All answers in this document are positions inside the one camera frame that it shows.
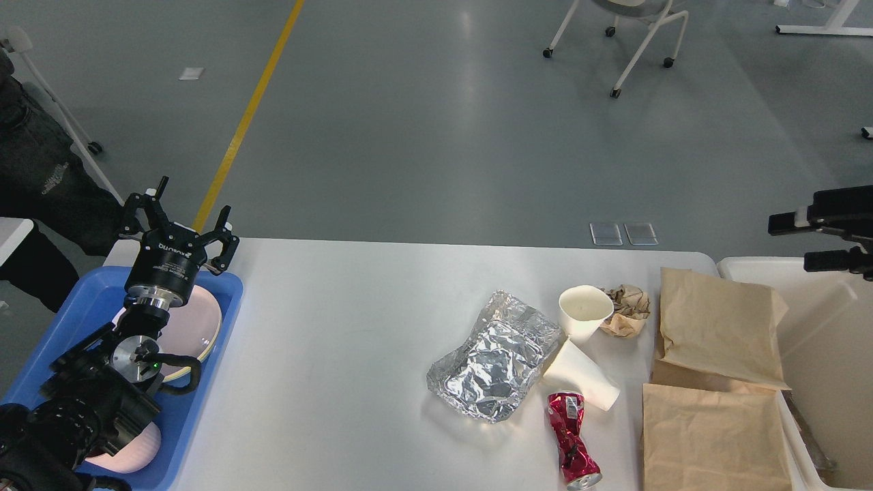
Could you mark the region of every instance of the white bin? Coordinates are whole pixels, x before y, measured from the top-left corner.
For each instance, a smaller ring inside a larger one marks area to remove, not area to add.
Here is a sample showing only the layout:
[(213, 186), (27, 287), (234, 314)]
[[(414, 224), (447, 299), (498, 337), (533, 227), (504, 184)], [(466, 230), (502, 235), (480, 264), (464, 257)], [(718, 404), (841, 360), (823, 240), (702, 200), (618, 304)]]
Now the white bin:
[[(777, 328), (785, 380), (824, 453), (834, 484), (873, 489), (873, 283), (807, 273), (802, 258), (727, 258), (723, 278), (776, 288), (789, 310)], [(795, 425), (787, 435), (809, 489), (829, 490)]]

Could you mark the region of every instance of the yellow floor line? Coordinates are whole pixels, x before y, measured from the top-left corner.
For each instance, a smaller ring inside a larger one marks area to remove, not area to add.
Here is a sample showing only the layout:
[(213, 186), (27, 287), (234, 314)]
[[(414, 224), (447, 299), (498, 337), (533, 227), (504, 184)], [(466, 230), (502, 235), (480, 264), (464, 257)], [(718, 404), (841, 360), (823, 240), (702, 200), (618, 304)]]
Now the yellow floor line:
[(249, 105), (245, 108), (243, 119), (240, 120), (239, 125), (237, 126), (237, 132), (234, 133), (227, 151), (224, 152), (224, 158), (221, 161), (221, 165), (218, 166), (218, 171), (216, 171), (215, 177), (212, 179), (210, 190), (207, 191), (206, 198), (203, 199), (203, 203), (200, 205), (200, 211), (197, 212), (197, 216), (194, 219), (194, 229), (199, 232), (203, 230), (203, 226), (206, 224), (206, 218), (209, 217), (212, 207), (215, 206), (218, 193), (221, 192), (221, 188), (224, 186), (224, 179), (227, 178), (227, 175), (230, 172), (230, 166), (233, 165), (234, 159), (237, 158), (239, 146), (243, 144), (245, 133), (249, 131), (251, 119), (255, 116), (255, 112), (258, 111), (258, 105), (261, 103), (261, 98), (264, 97), (264, 91), (267, 89), (267, 84), (270, 83), (270, 77), (272, 77), (273, 70), (276, 69), (279, 57), (282, 56), (282, 50), (285, 49), (285, 43), (288, 41), (288, 36), (291, 35), (291, 29), (294, 28), (294, 23), (297, 22), (297, 17), (300, 15), (300, 9), (303, 8), (303, 3), (305, 1), (306, 0), (297, 0), (297, 3), (294, 4), (293, 10), (291, 10), (291, 15), (288, 16), (288, 20), (285, 22), (285, 28), (282, 30), (282, 34), (278, 37), (276, 45), (273, 46), (273, 53), (270, 55), (270, 61), (267, 61), (267, 66), (264, 68), (264, 72), (261, 73), (261, 80), (258, 81), (258, 86), (255, 87), (255, 92), (251, 95)]

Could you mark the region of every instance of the white desk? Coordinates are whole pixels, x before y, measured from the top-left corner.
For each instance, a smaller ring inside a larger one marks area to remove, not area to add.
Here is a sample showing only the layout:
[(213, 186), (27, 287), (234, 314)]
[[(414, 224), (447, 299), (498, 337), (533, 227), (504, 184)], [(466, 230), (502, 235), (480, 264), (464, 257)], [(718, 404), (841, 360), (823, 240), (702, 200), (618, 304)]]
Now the white desk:
[(33, 221), (26, 218), (0, 217), (0, 266), (33, 230)]
[[(130, 265), (137, 246), (121, 241), (106, 264)], [(658, 299), (661, 266), (717, 274), (698, 252), (242, 239), (230, 271), (244, 300), (175, 489), (563, 489), (543, 387), (488, 425), (424, 375), (496, 289), (557, 319), (559, 293), (584, 283)], [(652, 305), (638, 338), (598, 332), (584, 348), (622, 387), (582, 425), (599, 491), (642, 489)]]
[(825, 25), (777, 25), (779, 34), (823, 34), (827, 36), (873, 36), (873, 27), (845, 27), (860, 0), (840, 0)]

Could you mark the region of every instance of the gray floor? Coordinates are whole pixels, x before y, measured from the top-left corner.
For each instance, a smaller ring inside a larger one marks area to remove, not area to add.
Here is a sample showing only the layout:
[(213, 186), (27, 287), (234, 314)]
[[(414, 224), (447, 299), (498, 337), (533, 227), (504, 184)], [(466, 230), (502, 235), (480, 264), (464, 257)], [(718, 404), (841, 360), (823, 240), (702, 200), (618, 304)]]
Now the gray floor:
[[(873, 183), (859, 135), (873, 124), (873, 40), (776, 35), (832, 11), (800, 0), (687, 0), (676, 65), (660, 66), (670, 25), (612, 100), (645, 29), (625, 21), (605, 38), (610, 16), (583, 2), (544, 59), (569, 4), (306, 2), (218, 200), (234, 231), (591, 247), (588, 222), (616, 221), (651, 222), (658, 248), (715, 260), (843, 247), (771, 238), (766, 219)], [(0, 3), (0, 26), (30, 33), (119, 191), (169, 175), (166, 208), (190, 223), (292, 6), (31, 0)], [(873, 4), (851, 24), (873, 26)], [(206, 72), (178, 81), (185, 66)], [(80, 270), (99, 264), (65, 247)], [(14, 299), (0, 313), (0, 392), (50, 319), (12, 295), (0, 286)]]

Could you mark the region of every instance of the brown paper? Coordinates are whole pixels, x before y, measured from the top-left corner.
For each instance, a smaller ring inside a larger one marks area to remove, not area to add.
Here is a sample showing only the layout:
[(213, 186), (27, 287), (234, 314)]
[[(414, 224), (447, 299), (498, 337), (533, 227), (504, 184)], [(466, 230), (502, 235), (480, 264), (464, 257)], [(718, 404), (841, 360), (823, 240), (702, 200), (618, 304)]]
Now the brown paper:
[(776, 324), (787, 305), (770, 287), (661, 269), (666, 363), (786, 390)]
[(645, 491), (791, 491), (774, 395), (643, 386)]
[(649, 295), (639, 287), (622, 285), (606, 292), (612, 299), (615, 313), (603, 321), (601, 329), (616, 337), (636, 337), (649, 318)]
[(733, 392), (735, 394), (757, 394), (772, 396), (774, 390), (766, 389), (755, 384), (749, 384), (735, 378), (725, 377), (714, 373), (703, 373), (686, 369), (663, 360), (655, 360), (652, 364), (653, 384), (672, 385), (685, 389), (698, 389), (700, 391)]

